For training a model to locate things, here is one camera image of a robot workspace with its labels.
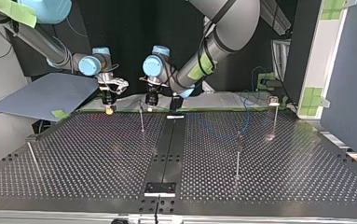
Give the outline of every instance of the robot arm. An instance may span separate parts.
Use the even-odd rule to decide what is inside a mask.
[[[213,72],[214,65],[235,53],[249,42],[259,21],[259,0],[189,0],[202,14],[215,24],[215,28],[203,38],[203,48],[180,70],[172,71],[168,63],[170,51],[155,46],[144,61],[148,76],[149,93],[155,94],[157,85],[169,86],[183,98],[194,90],[194,85]]]
[[[97,75],[112,67],[107,48],[94,49],[92,55],[72,53],[59,39],[49,35],[39,25],[31,28],[19,22],[12,22],[2,13],[0,13],[0,24],[45,56],[52,67],[80,71],[86,76]]]
[[[114,77],[109,48],[95,48],[91,55],[72,53],[59,39],[49,35],[39,25],[31,28],[13,22],[1,13],[0,24],[45,56],[50,66],[72,72],[80,71],[86,76],[96,76],[103,93],[106,112],[113,113],[112,105],[117,100],[117,96],[129,87],[129,83]]]

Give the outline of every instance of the gray robot arm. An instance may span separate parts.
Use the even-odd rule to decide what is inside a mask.
[[[212,72],[213,63],[218,63],[227,55],[244,48],[254,34],[260,14],[259,0],[189,0],[189,2],[215,24],[215,28],[205,40],[206,47],[196,53],[180,71],[171,69],[168,63],[170,51],[161,46],[154,47],[152,55],[143,65],[150,86],[157,84],[169,86],[174,93],[183,98],[190,95],[195,83]]]
[[[112,68],[109,49],[93,49],[92,55],[72,53],[57,38],[49,35],[39,25],[31,28],[21,23],[14,23],[9,17],[0,13],[0,24],[45,56],[52,67],[80,71],[84,75],[94,76]]]

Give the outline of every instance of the blue joint cap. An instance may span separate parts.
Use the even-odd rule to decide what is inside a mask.
[[[93,54],[106,54],[106,55],[111,55],[111,51],[109,48],[94,48],[92,50]]]
[[[159,53],[167,57],[170,57],[170,49],[164,46],[159,46],[159,45],[154,46],[154,48],[152,49],[152,53]]]
[[[190,96],[190,94],[192,94],[192,92],[195,90],[195,85],[192,85],[191,88],[192,89],[188,89],[186,91],[184,91],[183,93],[179,94],[179,96],[181,96],[182,98],[186,99]]]
[[[163,69],[163,61],[156,55],[148,56],[143,64],[144,73],[149,77],[158,77]]]
[[[86,76],[94,76],[102,70],[102,64],[93,56],[83,57],[79,62],[79,71]]]

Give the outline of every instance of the black curtain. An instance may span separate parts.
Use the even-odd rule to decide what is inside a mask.
[[[111,49],[115,74],[129,81],[124,96],[146,91],[142,65],[154,45],[171,49],[181,68],[197,51],[203,17],[190,3],[177,0],[79,0],[93,47]]]

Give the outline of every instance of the metal rod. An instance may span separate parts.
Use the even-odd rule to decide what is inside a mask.
[[[35,156],[35,154],[34,154],[33,147],[31,146],[31,143],[28,142],[28,143],[27,143],[27,146],[28,146],[29,149],[30,149],[31,156],[33,157],[33,160],[34,160],[36,169],[38,170],[39,176],[42,176],[41,169],[39,169],[38,161],[36,160],[36,156]]]
[[[237,162],[236,162],[236,178],[240,178],[240,152],[237,151]]]
[[[144,119],[143,119],[143,110],[141,108],[140,108],[140,118],[141,118],[141,132],[145,132]]]
[[[277,117],[278,117],[278,106],[276,106],[276,114],[274,116],[274,128],[273,128],[273,133],[275,131],[276,125],[277,125]]]

